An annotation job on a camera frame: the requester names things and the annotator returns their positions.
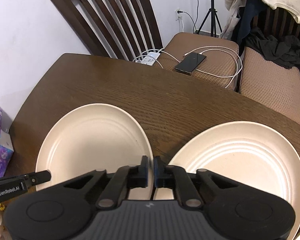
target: wall outlet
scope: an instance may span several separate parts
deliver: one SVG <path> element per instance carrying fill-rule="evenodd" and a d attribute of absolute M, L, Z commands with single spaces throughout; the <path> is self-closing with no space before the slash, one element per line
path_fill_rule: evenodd
<path fill-rule="evenodd" d="M 180 8 L 178 8 L 178 9 L 175 10 L 176 21 L 179 20 L 179 19 L 182 19 L 182 15 L 181 15 L 181 13 L 178 13 L 178 11 L 180 11 Z"/>

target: plate rim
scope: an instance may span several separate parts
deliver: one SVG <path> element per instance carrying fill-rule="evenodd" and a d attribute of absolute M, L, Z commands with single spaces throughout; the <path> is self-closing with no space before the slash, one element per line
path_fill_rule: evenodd
<path fill-rule="evenodd" d="M 38 172 L 38 163 L 39 163 L 39 157 L 40 155 L 42 155 L 42 146 L 44 145 L 44 143 L 46 142 L 48 136 L 50 135 L 50 133 L 53 132 L 53 130 L 55 129 L 55 127 L 60 123 L 62 122 L 63 119 L 65 119 L 68 115 L 72 114 L 73 112 L 75 111 L 79 111 L 80 109 L 82 108 L 85 108 L 85 107 L 92 107 L 92 106 L 107 106 L 107 107 L 111 107 L 111 108 L 115 108 L 116 110 L 119 110 L 120 112 L 126 114 L 130 119 L 133 120 L 133 122 L 137 125 L 137 127 L 139 128 L 139 130 L 141 131 L 143 137 L 145 138 L 146 140 L 146 144 L 147 144 L 147 147 L 148 147 L 148 150 L 149 150 L 149 153 L 150 153 L 150 163 L 151 165 L 153 166 L 153 152 L 152 152 L 152 148 L 151 148 L 151 145 L 149 143 L 149 139 L 145 133 L 145 131 L 143 130 L 143 128 L 141 127 L 141 125 L 138 123 L 138 121 L 131 115 L 129 114 L 127 111 L 121 109 L 120 107 L 117 107 L 117 106 L 114 106 L 114 105 L 110 105 L 110 104 L 104 104 L 104 103 L 92 103 L 92 104 L 87 104 L 87 105 L 83 105 L 83 106 L 79 106 L 73 110 L 71 110 L 70 112 L 68 112 L 67 114 L 65 114 L 64 116 L 62 116 L 53 126 L 52 128 L 49 130 L 49 132 L 47 133 L 46 137 L 44 138 L 41 146 L 40 146 L 40 150 L 39 150 L 39 153 L 38 153 L 38 156 L 37 156 L 37 160 L 36 160 L 36 164 L 35 164 L 35 172 Z"/>
<path fill-rule="evenodd" d="M 188 141 L 185 145 L 183 145 L 183 147 L 181 147 L 180 150 L 178 150 L 178 152 L 174 155 L 174 157 L 170 160 L 169 164 L 173 165 L 173 161 L 175 161 L 176 158 L 179 157 L 179 155 L 181 155 L 181 152 L 183 151 L 184 148 L 186 148 L 190 143 L 192 143 L 194 140 L 196 140 L 198 137 L 202 136 L 203 134 L 205 133 L 208 133 L 214 129 L 218 129 L 222 126 L 227 126 L 227 125 L 231 125 L 231 124 L 253 124 L 253 125 L 258 125 L 258 126 L 262 126 L 266 129 L 269 129 L 273 132 L 275 132 L 276 134 L 278 134 L 279 136 L 281 136 L 293 149 L 293 151 L 295 152 L 296 156 L 298 157 L 298 160 L 300 162 L 300 156 L 298 154 L 298 152 L 296 151 L 296 149 L 293 147 L 293 145 L 288 141 L 287 138 L 285 138 L 285 136 L 283 136 L 281 133 L 279 133 L 277 130 L 267 126 L 267 125 L 264 125 L 264 124 L 261 124 L 261 123 L 258 123 L 258 122 L 251 122 L 251 121 L 233 121 L 233 122 L 225 122 L 225 123 L 222 123 L 222 124 L 218 124 L 216 126 L 213 126 L 213 127 L 210 127 L 208 128 L 207 130 L 204 130 L 202 131 L 201 133 L 197 134 L 195 137 L 193 137 L 190 141 Z M 293 236 L 293 239 L 295 238 L 295 236 L 297 235 L 298 233 L 298 230 L 300 228 L 300 224 L 298 225 L 298 228 L 297 228 L 297 231 L 295 233 L 295 235 Z"/>

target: white power strip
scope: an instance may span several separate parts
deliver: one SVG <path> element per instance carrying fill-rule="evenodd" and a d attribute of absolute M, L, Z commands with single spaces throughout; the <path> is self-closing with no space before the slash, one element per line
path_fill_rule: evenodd
<path fill-rule="evenodd" d="M 160 53 L 158 52 L 149 52 L 147 56 L 143 58 L 143 60 L 140 61 L 140 63 L 152 66 L 155 62 L 155 59 L 157 59 L 160 56 Z"/>

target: white cable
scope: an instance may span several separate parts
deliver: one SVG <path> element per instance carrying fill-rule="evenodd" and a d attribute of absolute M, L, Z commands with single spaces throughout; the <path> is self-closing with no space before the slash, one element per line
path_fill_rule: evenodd
<path fill-rule="evenodd" d="M 207 50 L 202 51 L 200 54 L 202 54 L 202 53 L 204 53 L 204 52 L 206 52 L 206 51 L 209 51 L 209 50 L 219 50 L 219 51 L 223 51 L 223 52 L 229 54 L 229 55 L 234 59 L 234 62 L 235 62 L 235 64 L 236 64 L 236 72 L 235 72 L 235 74 L 232 75 L 232 76 L 229 76 L 229 77 L 221 77 L 221 76 L 217 76 L 217 75 L 214 75 L 214 74 L 211 74 L 211 73 L 204 72 L 204 71 L 199 70 L 199 69 L 196 69 L 196 70 L 199 71 L 199 72 L 202 72 L 202 73 L 211 75 L 211 76 L 218 77 L 218 78 L 231 78 L 231 80 L 229 81 L 229 83 L 225 86 L 225 88 L 227 88 L 228 86 L 230 86 L 230 84 L 232 83 L 232 81 L 233 81 L 233 79 L 235 78 L 235 76 L 238 75 L 238 74 L 240 73 L 242 67 L 240 68 L 240 70 L 238 70 L 238 68 L 239 68 L 239 67 L 238 67 L 238 62 L 236 61 L 236 59 L 234 58 L 234 56 L 233 56 L 231 53 L 226 52 L 226 51 L 221 50 L 221 49 L 207 49 Z"/>
<path fill-rule="evenodd" d="M 145 52 L 149 52 L 149 51 L 160 51 L 160 52 L 163 52 L 163 53 L 165 53 L 165 54 L 168 54 L 170 57 L 172 57 L 173 59 L 175 59 L 176 61 L 178 61 L 179 63 L 181 62 L 180 60 L 178 60 L 177 58 L 175 58 L 175 57 L 173 57 L 171 54 L 169 54 L 168 52 L 165 52 L 165 51 L 163 51 L 163 49 L 164 48 L 162 48 L 162 49 L 147 49 L 147 50 L 145 50 L 144 52 L 142 52 L 141 54 L 140 54 L 140 56 L 142 56 L 142 54 L 144 54 Z"/>
<path fill-rule="evenodd" d="M 225 88 L 227 88 L 227 87 L 231 84 L 231 82 L 233 81 L 234 77 L 235 77 L 236 75 L 238 75 L 238 74 L 240 73 L 240 71 L 242 70 L 242 60 L 241 60 L 240 56 L 238 55 L 238 53 L 236 53 L 233 49 L 230 49 L 230 48 L 227 48 L 227 47 L 222 47 L 222 46 L 204 46 L 204 47 L 199 47 L 199 48 L 193 49 L 193 50 L 191 50 L 190 52 L 184 54 L 183 56 L 186 56 L 186 55 L 188 55 L 189 53 L 194 52 L 194 51 L 197 50 L 197 49 L 204 49 L 204 48 L 211 48 L 211 47 L 212 47 L 212 48 L 229 49 L 229 50 L 231 50 L 234 54 L 236 54 L 236 56 L 237 56 L 238 59 L 240 60 L 241 66 L 240 66 L 240 69 L 238 70 L 238 63 L 237 63 L 237 61 L 235 60 L 235 58 L 233 57 L 234 60 L 235 60 L 235 62 L 236 62 L 236 64 L 237 64 L 237 71 L 236 71 L 236 73 L 234 74 L 234 76 L 232 77 L 232 79 L 230 80 L 230 82 L 228 83 L 228 85 L 226 85 Z"/>
<path fill-rule="evenodd" d="M 182 18 L 179 18 L 179 19 L 180 19 L 180 21 L 181 21 L 181 23 L 182 23 L 182 32 L 184 33 L 184 32 L 185 32 L 185 25 L 183 24 Z"/>
<path fill-rule="evenodd" d="M 227 48 L 227 47 L 222 47 L 222 46 L 204 46 L 204 47 L 199 47 L 199 48 L 196 48 L 196 49 L 191 50 L 190 52 L 187 52 L 187 53 L 184 54 L 183 56 L 186 56 L 186 55 L 188 55 L 189 53 L 194 52 L 194 51 L 197 50 L 197 49 L 204 49 L 204 48 L 223 48 L 223 49 L 229 49 L 229 50 L 232 51 L 234 54 L 236 54 L 236 56 L 237 56 L 238 59 L 240 60 L 240 65 L 241 65 L 241 66 L 240 66 L 240 69 L 238 69 L 239 66 L 238 66 L 237 60 L 235 59 L 235 57 L 234 57 L 231 53 L 229 53 L 229 52 L 227 52 L 227 51 L 224 51 L 224 50 L 222 50 L 222 49 L 207 49 L 207 50 L 204 50 L 204 51 L 200 52 L 200 54 L 202 54 L 202 53 L 204 53 L 204 52 L 206 52 L 206 51 L 209 51 L 209 50 L 219 50 L 219 51 L 223 51 L 223 52 L 229 54 L 229 55 L 234 59 L 234 62 L 236 63 L 236 72 L 235 72 L 235 74 L 232 75 L 232 76 L 226 76 L 226 77 L 224 77 L 224 76 L 218 76 L 218 75 L 215 75 L 215 74 L 211 74 L 211 73 L 208 73 L 208 72 L 205 72 L 205 71 L 196 69 L 197 71 L 202 72 L 202 73 L 207 74 L 207 75 L 210 75 L 210 76 L 214 76 L 214 77 L 218 77 L 218 78 L 232 78 L 232 79 L 230 80 L 230 82 L 228 83 L 228 85 L 226 85 L 225 88 L 227 88 L 227 87 L 232 83 L 232 81 L 233 81 L 233 79 L 235 78 L 235 76 L 237 76 L 237 75 L 240 73 L 240 71 L 242 70 L 242 60 L 241 60 L 240 56 L 239 56 L 233 49 L 230 49 L 230 48 Z M 148 49 L 148 50 L 145 50 L 144 52 L 142 52 L 142 53 L 140 54 L 139 57 L 134 58 L 133 61 L 135 61 L 137 58 L 145 57 L 146 55 L 143 55 L 143 56 L 142 56 L 142 54 L 145 53 L 145 52 L 149 52 L 149 51 L 157 51 L 157 52 L 163 52 L 163 53 L 165 53 L 165 54 L 168 54 L 170 57 L 172 57 L 173 59 L 175 59 L 177 62 L 179 62 L 179 63 L 181 62 L 180 60 L 178 60 L 177 58 L 175 58 L 173 55 L 169 54 L 168 52 L 163 51 L 163 49 L 164 49 L 164 48 L 162 48 L 162 49 Z"/>
<path fill-rule="evenodd" d="M 145 57 L 145 56 L 138 56 L 138 57 L 135 57 L 135 58 L 133 59 L 133 62 L 134 62 L 137 58 L 140 58 L 140 57 Z M 159 61 L 157 61 L 156 58 L 154 58 L 154 57 L 151 57 L 151 58 L 153 58 L 153 59 L 160 65 L 160 67 L 163 68 L 163 66 L 161 65 L 161 63 L 160 63 Z"/>

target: tripod leg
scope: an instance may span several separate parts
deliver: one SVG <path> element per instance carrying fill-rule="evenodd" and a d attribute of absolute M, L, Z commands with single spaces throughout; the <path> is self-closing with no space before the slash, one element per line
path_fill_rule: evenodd
<path fill-rule="evenodd" d="M 214 24 L 213 24 L 213 27 L 214 27 L 214 37 L 216 38 L 217 37 L 217 26 L 216 26 L 216 19 L 214 19 Z"/>
<path fill-rule="evenodd" d="M 215 11 L 212 9 L 211 11 L 211 31 L 210 31 L 210 36 L 214 37 L 213 33 L 214 33 L 214 26 L 216 25 L 215 23 L 215 18 L 214 18 L 214 13 Z"/>
<path fill-rule="evenodd" d="M 218 25 L 219 25 L 219 29 L 220 29 L 220 31 L 222 32 L 222 29 L 221 29 L 221 25 L 220 25 L 220 22 L 219 22 L 219 19 L 218 19 L 217 12 L 216 12 L 216 19 L 217 19 L 217 22 L 218 22 Z"/>
<path fill-rule="evenodd" d="M 197 31 L 197 34 L 199 34 L 199 32 L 201 31 L 201 29 L 202 29 L 202 26 L 204 25 L 204 23 L 206 22 L 206 20 L 207 20 L 207 18 L 208 18 L 208 16 L 209 16 L 209 13 L 211 12 L 211 10 L 209 9 L 209 11 L 207 12 L 207 14 L 206 14 L 206 16 L 205 16 L 205 18 L 204 18 L 204 20 L 203 20 L 203 22 L 202 22 L 202 24 L 200 25 L 200 28 L 199 28 L 199 30 Z"/>

